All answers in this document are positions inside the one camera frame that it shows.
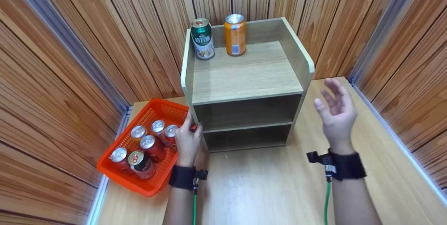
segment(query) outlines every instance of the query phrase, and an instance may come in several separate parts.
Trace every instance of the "wooden table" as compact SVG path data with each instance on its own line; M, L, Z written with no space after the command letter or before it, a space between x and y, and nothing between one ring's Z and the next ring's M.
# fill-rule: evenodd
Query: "wooden table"
M368 188L383 224L445 224L447 209L345 78L359 116L353 128ZM201 184L198 224L315 224L323 221L326 182L322 165L306 152L327 151L321 120L313 109L323 80L312 81L286 147L211 153ZM182 98L174 99L183 102ZM136 103L131 119L146 103ZM161 224L169 187L152 198L110 182L99 224ZM332 198L329 223L334 224Z

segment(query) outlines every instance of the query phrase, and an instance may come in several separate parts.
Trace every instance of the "wrist strap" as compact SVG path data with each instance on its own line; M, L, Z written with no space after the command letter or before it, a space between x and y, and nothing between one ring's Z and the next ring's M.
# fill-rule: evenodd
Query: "wrist strap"
M365 168L363 167L359 153L338 155L330 152L330 154L332 157L332 165L335 168L332 176L335 179L342 181L343 179L361 179L366 177Z
M172 187L193 190L195 174L195 166L173 166L171 178L169 178L169 185Z

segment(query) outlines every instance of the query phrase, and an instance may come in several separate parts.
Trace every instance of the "green cable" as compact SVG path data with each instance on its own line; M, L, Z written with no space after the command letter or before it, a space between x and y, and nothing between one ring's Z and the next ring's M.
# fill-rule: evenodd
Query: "green cable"
M328 225L328 204L329 204L330 192L331 192L331 183L328 182L328 187L326 190L326 201L324 203L324 225Z
M195 225L196 204L197 204L197 195L194 195L194 216L193 216L193 225Z

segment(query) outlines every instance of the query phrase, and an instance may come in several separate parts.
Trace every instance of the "wrist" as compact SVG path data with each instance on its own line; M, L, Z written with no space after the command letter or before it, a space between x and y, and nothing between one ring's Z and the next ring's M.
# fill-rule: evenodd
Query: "wrist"
M193 167L194 166L194 160L195 158L181 158L179 157L177 159L177 166L184 166L184 167Z
M355 153L356 151L354 150L351 141L346 141L331 144L331 152L337 155L350 155Z

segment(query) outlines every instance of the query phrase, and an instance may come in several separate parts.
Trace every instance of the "plastic basket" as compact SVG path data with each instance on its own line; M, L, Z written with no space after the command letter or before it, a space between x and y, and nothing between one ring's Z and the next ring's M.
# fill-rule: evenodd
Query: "plastic basket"
M131 130L137 125L145 126L148 130L155 120L161 119L166 126L175 124L181 126L188 114L188 107L163 99L152 99L127 126L122 134L113 142L101 156L96 167L111 180L126 187L129 190L140 193L146 197L154 196L166 185L171 174L172 167L177 161L178 153L171 147L165 147L166 157L163 161L155 163L155 174L149 179L141 179L136 174L129 174L119 170L110 160L112 152L118 147L125 147L127 152L139 149L139 143L131 138Z

